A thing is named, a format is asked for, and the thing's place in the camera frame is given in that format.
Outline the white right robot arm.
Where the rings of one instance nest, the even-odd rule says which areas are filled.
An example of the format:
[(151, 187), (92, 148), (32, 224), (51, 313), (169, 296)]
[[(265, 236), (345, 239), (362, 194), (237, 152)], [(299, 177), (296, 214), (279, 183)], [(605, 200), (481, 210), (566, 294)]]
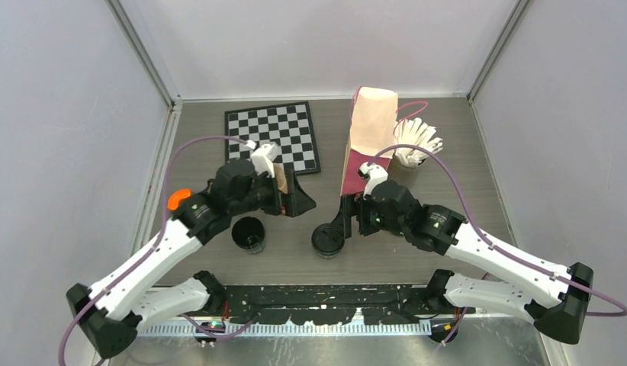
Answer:
[(593, 270), (582, 264), (557, 265), (477, 231), (466, 217), (441, 205), (421, 204), (410, 191), (387, 180), (368, 195), (347, 194), (339, 212), (319, 225), (313, 239), (322, 239), (320, 253), (335, 255), (352, 235), (385, 231), (402, 236), (424, 252), (434, 252), (477, 266), (495, 281), (469, 278), (437, 269), (426, 287), (426, 305), (436, 313), (475, 307), (504, 313), (531, 323), (543, 335), (576, 345), (584, 325)]

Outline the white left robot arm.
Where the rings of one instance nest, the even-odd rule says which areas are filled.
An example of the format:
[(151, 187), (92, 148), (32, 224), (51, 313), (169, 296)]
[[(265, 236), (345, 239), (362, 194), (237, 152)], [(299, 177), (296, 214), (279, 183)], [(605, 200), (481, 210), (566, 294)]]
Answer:
[(145, 328), (174, 316), (201, 311), (218, 314), (224, 286), (200, 271), (174, 287), (147, 291), (184, 258), (230, 227), (235, 216), (260, 210), (272, 216), (298, 217), (316, 207), (293, 171), (271, 174), (249, 160), (221, 166), (199, 192), (175, 192), (164, 227), (136, 254), (90, 286), (66, 292), (74, 320), (103, 358), (125, 351)]

